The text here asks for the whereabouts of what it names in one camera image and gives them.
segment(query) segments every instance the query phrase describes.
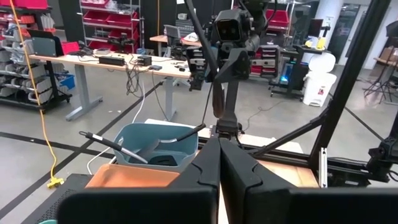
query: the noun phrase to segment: white pillar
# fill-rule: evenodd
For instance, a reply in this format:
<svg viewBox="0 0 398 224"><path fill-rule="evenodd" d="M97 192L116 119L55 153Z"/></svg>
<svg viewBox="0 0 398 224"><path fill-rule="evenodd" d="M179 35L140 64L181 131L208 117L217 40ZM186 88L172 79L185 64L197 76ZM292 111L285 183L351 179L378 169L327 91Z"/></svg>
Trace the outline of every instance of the white pillar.
<svg viewBox="0 0 398 224"><path fill-rule="evenodd" d="M330 30L326 35L326 45L328 48L331 36L335 30L337 20L340 16L341 8L343 7L344 0L320 0L316 19L323 19L323 26L330 25Z"/></svg>

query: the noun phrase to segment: concrete floor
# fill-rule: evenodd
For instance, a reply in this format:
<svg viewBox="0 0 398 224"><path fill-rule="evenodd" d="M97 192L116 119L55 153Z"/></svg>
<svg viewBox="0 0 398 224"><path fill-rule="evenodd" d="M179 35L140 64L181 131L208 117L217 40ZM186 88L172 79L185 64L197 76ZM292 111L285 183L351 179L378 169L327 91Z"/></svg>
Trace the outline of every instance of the concrete floor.
<svg viewBox="0 0 398 224"><path fill-rule="evenodd" d="M72 65L66 65L66 67L70 71L74 71ZM342 68L337 67L334 73L338 75L341 71ZM86 74L91 97L102 95L104 97L102 104L84 117L76 121L67 122L65 121L65 115L79 105L78 93L74 92L75 95L70 104L64 103L61 107L49 111L45 115L47 134L51 141L80 147L86 142L86 139L78 134L79 131L98 132L116 118L120 111L124 111L137 100L135 96L126 95L125 73L110 73L107 70L88 68ZM369 71L364 71L360 74L360 77L367 79L368 75ZM146 91L150 90L153 87L150 75L142 75L141 77ZM159 80L160 77L156 77L155 83L158 83ZM379 104L379 96L376 95L365 99L362 87L367 87L368 85L365 82L357 82L346 106L379 135L386 137L397 113L397 107L385 105L384 103ZM174 117L174 122L197 125L203 114L209 87L209 85L205 85L202 91L193 92L189 92L186 86L176 87L174 102L177 107L177 114ZM164 88L160 86L157 92L163 104ZM288 100L278 95L274 95L271 98L266 82L248 80L241 82L239 86L236 114L243 127L246 128L248 126L248 118L257 113L258 107L267 109L277 103L280 104L270 111L261 112L253 116L246 133L268 138L280 138L284 134L309 122L319 115L323 109L306 106L298 100ZM113 139L124 125L131 123L138 108L139 106L135 107L107 130L103 136ZM38 112L3 105L0 105L0 109L1 132L43 139ZM137 122L143 122L148 118L164 118L157 104L155 94L151 94L146 98L144 107L137 117ZM210 106L205 123L208 126L216 123ZM318 129L313 130L294 141L300 143L304 153L309 153L317 133ZM25 189L28 189L33 183L42 178L49 171L52 164L52 157L48 147L36 144L34 141L34 139L26 142L0 137L0 151L2 152L0 164L2 164L3 170L0 174L2 180L2 184L0 184L1 224L20 223L53 192L53 190L47 189L45 184L43 184L38 189L34 189L33 193L27 198L15 199ZM329 156L367 161L369 159L368 149L377 147L379 143L380 140L375 135L360 124L354 116L344 111L329 145ZM104 149L103 146L96 143L88 147L97 151ZM55 148L54 151L58 157L58 163L72 154L72 151L60 148ZM87 154L78 155L60 170L56 176L66 179L71 173L87 174L86 163L91 158L92 156ZM107 159L103 158L98 159L92 165L93 170L96 170L107 161ZM372 186L396 187L398 184L394 182L388 184L374 183ZM9 209L10 211L2 209L11 201L20 203L17 203L16 206L7 207L11 208Z"/></svg>

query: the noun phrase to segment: teal plastic bin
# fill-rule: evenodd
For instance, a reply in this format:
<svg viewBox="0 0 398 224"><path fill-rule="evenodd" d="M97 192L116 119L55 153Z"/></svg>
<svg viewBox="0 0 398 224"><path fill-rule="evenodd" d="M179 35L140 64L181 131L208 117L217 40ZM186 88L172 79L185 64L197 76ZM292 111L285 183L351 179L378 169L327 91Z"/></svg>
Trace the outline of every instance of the teal plastic bin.
<svg viewBox="0 0 398 224"><path fill-rule="evenodd" d="M116 143L123 138L122 147L132 152L138 152L152 144L156 139L175 139L189 132L192 128L183 126L169 126L162 124L128 124L120 130L114 140ZM158 166L150 164L130 163L130 157L114 150L118 164L126 166L144 167L149 169L182 172L195 158L198 150L198 134L194 134L180 142L160 143L158 148L150 155L144 157L147 161L156 156L171 155L177 162L177 166Z"/></svg>

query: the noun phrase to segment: workbench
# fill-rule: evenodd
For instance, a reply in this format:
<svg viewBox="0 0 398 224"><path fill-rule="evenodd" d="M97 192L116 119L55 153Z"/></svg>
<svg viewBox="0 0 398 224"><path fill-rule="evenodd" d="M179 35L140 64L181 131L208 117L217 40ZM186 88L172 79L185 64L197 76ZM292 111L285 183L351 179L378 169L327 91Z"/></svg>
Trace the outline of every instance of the workbench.
<svg viewBox="0 0 398 224"><path fill-rule="evenodd" d="M147 124L166 124L166 125L177 125L177 126L189 126L185 124L171 123L167 121L159 121L155 119L147 119ZM210 138L211 129L205 128L198 133L200 138ZM251 146L263 146L269 144L276 139L263 138L258 136L252 136L249 134L242 134L239 137L242 144L247 144ZM299 143L288 142L278 148L283 151L303 153L302 148ZM281 176L290 183L296 185L297 187L319 187L317 180L315 179L312 171L310 169L287 166L283 164L276 164L273 162L258 161L261 165L273 171L275 174ZM82 190L86 184L91 180L91 175L84 174L72 174L65 184L63 184L59 189L57 189L46 201L44 201L29 217L25 219L22 224L37 223L38 220L44 221L46 219L55 218L55 213L57 207L62 199L66 196ZM228 224L228 217L226 213L225 203L223 203L223 192L220 188L220 203L218 209L218 223Z"/></svg>
<svg viewBox="0 0 398 224"><path fill-rule="evenodd" d="M124 58L125 62L128 64L129 70L133 68L133 65L130 64L129 62L132 60L135 60L140 55L136 54L117 54L117 53L110 53L108 55L102 55L102 56L109 56L109 57L122 57ZM29 56L32 59L39 59L39 60L45 60L49 62L60 62L60 63L72 63L75 65L75 75L76 75L76 85L77 89L79 91L79 96L80 96L80 103L81 106L74 111L72 111L70 114L66 116L67 121L73 121L80 116L83 116L87 112L89 112L92 108L96 107L99 105L99 103L102 102L103 97L97 97L93 101L90 101L90 97L88 94L88 84L87 84L87 79L86 79L86 73L85 73L85 67L97 67L97 68L103 68L103 69L112 69L112 70L119 70L119 71L126 71L126 66L117 66L117 65L106 65L106 64L100 64L98 62L97 58L94 58L92 56L84 56L84 57L78 57L74 55L64 55L61 57L44 57L44 56L38 56L38 55L30 55ZM178 68L175 68L175 65L172 63L181 63L180 61L175 61L171 60L171 58L164 58L164 57L152 57L152 64L153 65L160 65L162 66L162 69L159 71L151 71L148 74L153 75L160 75L165 77L165 115L167 117L167 120L170 121L173 118L173 115L175 114L176 109L173 106L173 82L174 78L189 78L191 73L189 71L184 71L181 72L178 70ZM139 67L139 71L144 71L147 70L148 67Z"/></svg>
<svg viewBox="0 0 398 224"><path fill-rule="evenodd" d="M166 35L158 35L158 36L149 38L149 40L157 42L158 55L162 56L162 43L167 43L167 36ZM190 41L186 41L184 39L181 39L181 43L183 45L201 47L200 41L190 42Z"/></svg>

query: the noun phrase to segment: computer monitor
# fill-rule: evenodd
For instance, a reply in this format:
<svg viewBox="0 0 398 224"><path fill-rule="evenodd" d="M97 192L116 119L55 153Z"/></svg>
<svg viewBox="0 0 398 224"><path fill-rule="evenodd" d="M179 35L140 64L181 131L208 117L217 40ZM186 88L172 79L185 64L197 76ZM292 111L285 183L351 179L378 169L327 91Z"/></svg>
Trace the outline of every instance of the computer monitor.
<svg viewBox="0 0 398 224"><path fill-rule="evenodd" d="M308 28L308 36L319 37L322 29L323 19L311 19L310 27Z"/></svg>

